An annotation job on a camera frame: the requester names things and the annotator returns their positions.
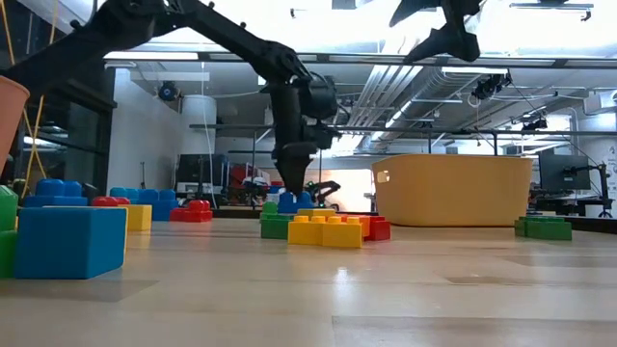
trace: yellow tub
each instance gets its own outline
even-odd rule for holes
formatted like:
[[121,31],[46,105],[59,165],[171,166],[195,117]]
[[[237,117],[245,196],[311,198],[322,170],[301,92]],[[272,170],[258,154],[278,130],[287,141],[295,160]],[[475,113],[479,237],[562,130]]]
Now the yellow tub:
[[510,227],[524,216],[531,159],[397,155],[372,165],[381,216],[410,227]]

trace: computer monitor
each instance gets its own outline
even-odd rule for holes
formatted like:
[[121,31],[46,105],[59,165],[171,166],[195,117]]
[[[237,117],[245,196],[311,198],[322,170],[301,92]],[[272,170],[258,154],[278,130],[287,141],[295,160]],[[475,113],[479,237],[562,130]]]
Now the computer monitor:
[[573,168],[586,168],[589,160],[582,155],[540,153],[540,185],[547,191],[591,189],[589,170],[573,173]]

